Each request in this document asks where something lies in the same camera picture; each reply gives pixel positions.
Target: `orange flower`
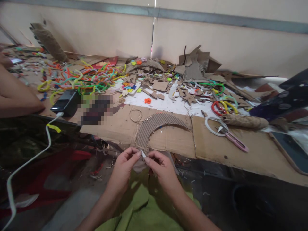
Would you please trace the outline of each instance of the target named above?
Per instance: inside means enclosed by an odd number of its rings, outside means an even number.
[[[144,99],[144,103],[147,103],[147,104],[150,104],[152,102],[151,99],[147,98],[147,99]]]

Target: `black power bank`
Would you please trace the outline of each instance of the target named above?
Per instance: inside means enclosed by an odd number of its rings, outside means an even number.
[[[80,103],[80,95],[76,90],[66,90],[57,102],[51,107],[54,113],[63,112],[63,117],[70,117],[75,114]]]

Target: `charging cable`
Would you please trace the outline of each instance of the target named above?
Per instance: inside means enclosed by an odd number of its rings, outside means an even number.
[[[48,127],[50,128],[53,128],[51,127],[52,125],[50,125],[52,122],[54,122],[55,120],[57,120],[58,118],[62,117],[63,116],[63,112],[59,112],[56,116],[56,118],[54,118],[52,121],[50,121],[48,124],[46,124],[46,133],[47,133],[47,138],[48,138],[48,146],[47,148],[45,148],[43,151],[41,151],[39,154],[37,154],[36,156],[34,156],[32,159],[28,160],[26,163],[24,163],[22,166],[20,166],[18,169],[15,170],[15,172],[13,172],[9,178],[7,179],[7,182],[6,182],[6,187],[7,187],[7,194],[8,194],[8,197],[9,197],[9,203],[10,203],[10,208],[11,208],[11,211],[12,211],[12,215],[11,215],[11,218],[9,220],[9,222],[5,225],[5,227],[2,229],[2,231],[6,230],[6,228],[11,224],[11,222],[14,220],[15,216],[16,216],[16,205],[15,205],[15,202],[14,202],[14,195],[13,195],[13,190],[12,190],[12,178],[13,176],[19,171],[21,170],[23,167],[25,167],[28,163],[30,163],[31,161],[33,161],[36,157],[38,157],[39,155],[41,155],[43,152],[45,152],[47,149],[50,148],[51,146],[51,138],[50,138],[50,134],[49,134],[49,130],[48,130]]]

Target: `pink utility knife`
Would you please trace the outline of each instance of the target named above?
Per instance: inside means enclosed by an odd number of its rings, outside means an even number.
[[[223,134],[226,135],[226,137],[232,142],[234,143],[235,146],[237,146],[240,150],[242,150],[243,152],[249,152],[249,148],[243,144],[238,138],[236,138],[231,132],[229,132],[227,129],[225,129],[224,127],[216,127],[216,129],[218,130],[218,132],[221,132]]]

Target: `hand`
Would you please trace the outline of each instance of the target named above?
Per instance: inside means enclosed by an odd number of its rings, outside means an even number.
[[[169,197],[183,190],[170,159],[164,154],[158,151],[149,152],[144,161],[157,175],[159,183]]]
[[[106,191],[115,195],[123,195],[126,192],[131,170],[140,156],[141,151],[134,147],[127,148],[118,156]]]
[[[4,54],[2,54],[3,48],[0,47],[0,64],[2,64],[5,68],[9,68],[14,66],[12,61],[9,59],[9,57],[6,57]]]

